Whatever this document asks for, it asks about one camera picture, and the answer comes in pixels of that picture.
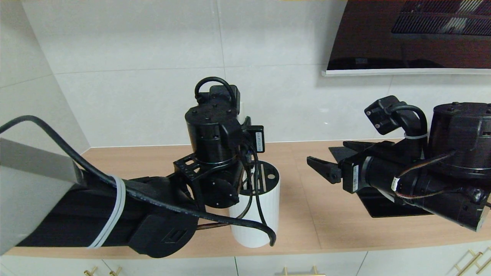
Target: wire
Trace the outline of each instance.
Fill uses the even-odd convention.
[[[441,191],[437,191],[437,192],[434,192],[434,193],[428,193],[428,194],[422,194],[422,195],[408,195],[408,194],[402,194],[402,193],[397,192],[397,186],[398,186],[398,183],[399,183],[399,180],[401,179],[401,177],[403,177],[408,172],[410,172],[410,171],[412,171],[414,169],[417,169],[417,168],[422,168],[422,167],[426,167],[426,166],[435,164],[438,161],[441,161],[443,159],[447,159],[447,158],[453,156],[456,152],[457,151],[452,150],[452,151],[450,151],[448,153],[443,153],[443,154],[440,154],[440,155],[437,155],[437,156],[433,156],[433,157],[428,158],[428,159],[425,159],[425,160],[417,161],[417,162],[411,164],[410,166],[404,168],[400,173],[398,173],[396,176],[394,176],[394,179],[392,181],[392,190],[394,191],[394,193],[398,197],[406,198],[406,199],[425,198],[425,197],[430,197],[430,196],[434,196],[434,195],[437,195],[437,194],[448,192],[446,190],[441,190]]]
[[[264,219],[263,215],[263,209],[261,208],[261,202],[259,200],[259,191],[257,189],[258,182],[259,182],[259,157],[257,157],[257,151],[256,149],[249,143],[246,142],[246,144],[250,147],[252,154],[254,155],[254,193],[256,194],[256,205],[257,205],[257,212],[259,213],[259,218],[261,219],[261,222],[264,225],[266,224],[266,220]]]
[[[401,106],[389,107],[387,109],[389,113],[393,113],[401,110],[409,110],[415,112],[418,115],[419,122],[421,124],[421,132],[422,132],[421,134],[424,135],[428,133],[428,121],[426,120],[426,115],[419,107],[410,106],[410,105],[401,105]]]
[[[402,193],[396,192],[396,195],[398,197],[406,198],[406,199],[418,199],[418,198],[430,197],[430,196],[434,196],[434,195],[442,194],[442,193],[459,193],[461,190],[462,190],[461,188],[448,189],[448,190],[441,190],[438,192],[427,193],[427,194],[422,194],[422,195],[408,195],[408,194],[402,194]]]
[[[197,84],[196,87],[194,88],[194,97],[195,99],[199,99],[201,96],[199,95],[199,89],[203,86],[205,83],[209,82],[218,82],[221,83],[225,86],[225,88],[228,91],[228,94],[230,95],[230,102],[232,105],[235,105],[237,103],[237,99],[235,98],[234,90],[232,90],[232,87],[228,82],[226,82],[224,79],[219,78],[219,77],[207,77],[202,80],[200,80]]]
[[[408,194],[402,194],[402,193],[399,193],[399,192],[395,192],[395,194],[398,197],[406,198],[406,199],[425,198],[425,197],[430,197],[430,196],[434,196],[434,195],[441,194],[441,193],[445,193],[445,191],[438,191],[438,192],[434,192],[434,193],[427,193],[427,194],[424,194],[424,195],[408,195]]]
[[[5,132],[6,130],[10,129],[11,127],[25,121],[31,121],[38,125],[46,134],[48,134],[51,139],[68,155],[70,156],[76,163],[78,163],[82,168],[84,168],[86,171],[96,175],[99,177],[102,181],[106,182],[107,184],[110,184],[114,188],[116,188],[116,182],[115,180],[100,171],[98,168],[94,167],[91,163],[89,163],[87,160],[85,160],[80,154],[78,154],[63,138],[56,133],[56,131],[50,127],[45,121],[41,120],[40,118],[32,115],[24,115],[20,116],[17,118],[14,118],[4,125],[0,126],[0,134]],[[270,246],[273,246],[276,242],[276,233],[269,227],[267,227],[264,224],[261,224],[257,221],[250,221],[250,220],[243,220],[243,219],[236,219],[236,218],[230,218],[226,216],[220,216],[220,215],[215,215],[207,212],[201,212],[197,210],[192,210],[192,209],[187,209],[183,208],[180,206],[172,205],[169,203],[162,202],[160,200],[152,198],[150,195],[143,194],[136,188],[131,186],[131,183],[127,184],[126,187],[126,192],[128,193],[129,196],[140,199],[142,201],[148,202],[150,204],[153,204],[158,207],[163,207],[168,210],[171,210],[173,212],[177,213],[182,213],[185,215],[189,216],[194,216],[202,219],[206,219],[209,221],[217,221],[221,223],[228,223],[228,224],[233,224],[237,226],[244,226],[244,227],[250,227],[250,228],[255,228],[258,230],[261,230],[265,232],[269,238],[270,238]]]
[[[453,156],[456,152],[457,151],[452,150],[448,153],[443,153],[443,154],[433,156],[433,157],[428,158],[428,159],[424,159],[424,160],[420,160],[420,161],[417,161],[415,163],[412,163],[410,166],[406,167],[399,174],[397,174],[396,178],[401,178],[403,175],[405,175],[406,173],[408,173],[414,169],[426,167],[428,165],[434,164],[434,163],[441,161],[443,159],[447,159],[447,158]]]

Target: label sticker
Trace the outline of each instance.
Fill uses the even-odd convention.
[[[261,132],[256,132],[256,149],[257,152],[263,152],[263,136]]]
[[[358,190],[358,168],[359,165],[353,167],[353,192]]]

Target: black connector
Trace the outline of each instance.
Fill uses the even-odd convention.
[[[388,107],[398,103],[400,101],[395,96],[387,96],[365,108],[365,115],[380,134],[385,135],[400,127],[390,113],[386,112]]]
[[[239,89],[237,86],[231,84],[230,87],[232,88],[233,94],[235,96],[235,102],[232,103],[235,109],[237,110],[237,115],[240,114],[241,112],[241,93],[239,92]],[[224,85],[213,85],[210,87],[210,97],[212,99],[214,98],[223,98],[226,101],[231,101],[230,95],[228,93],[227,88]]]
[[[266,144],[264,143],[264,126],[246,126],[246,139],[254,147],[257,153],[265,151]]]

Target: white tile wall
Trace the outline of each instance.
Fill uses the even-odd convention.
[[[214,0],[25,0],[55,74],[223,66]]]
[[[194,105],[192,87],[211,75],[239,87],[268,141],[380,137],[363,109],[388,94],[426,111],[489,101],[488,76],[320,77],[343,0],[23,5],[91,146],[189,143],[184,113]]]
[[[363,110],[384,97],[391,76],[325,78],[316,65],[225,68],[245,112],[263,124],[267,141],[372,137]]]
[[[420,107],[431,125],[433,107],[451,102],[491,103],[491,78],[479,75],[394,76],[388,95]],[[403,137],[398,129],[384,137]]]
[[[20,115],[48,122],[74,149],[89,144],[41,51],[19,1],[1,2],[0,125]],[[57,153],[62,151],[37,126],[21,123],[1,135]]]
[[[78,152],[90,147],[53,75],[0,88],[0,110],[0,124],[17,116],[35,115],[46,121]],[[20,123],[1,136],[63,154],[51,138],[31,122]]]
[[[223,68],[59,74],[65,97],[92,147],[189,144],[184,114],[194,86]]]
[[[2,1],[0,87],[51,75],[20,3]]]
[[[218,0],[225,66],[327,64],[345,0]]]

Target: wooden countertop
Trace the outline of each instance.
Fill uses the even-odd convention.
[[[277,242],[245,248],[230,227],[197,231],[171,258],[300,254],[440,246],[491,240],[491,221],[475,233],[437,216],[374,219],[356,195],[332,185],[310,168],[309,155],[334,162],[328,147],[342,141],[268,143],[261,160],[281,174],[280,221]],[[106,173],[122,178],[169,175],[172,162],[189,154],[191,146],[92,148],[84,156]],[[226,210],[210,212],[228,215]],[[13,248],[8,254],[60,258],[148,258],[128,247]]]

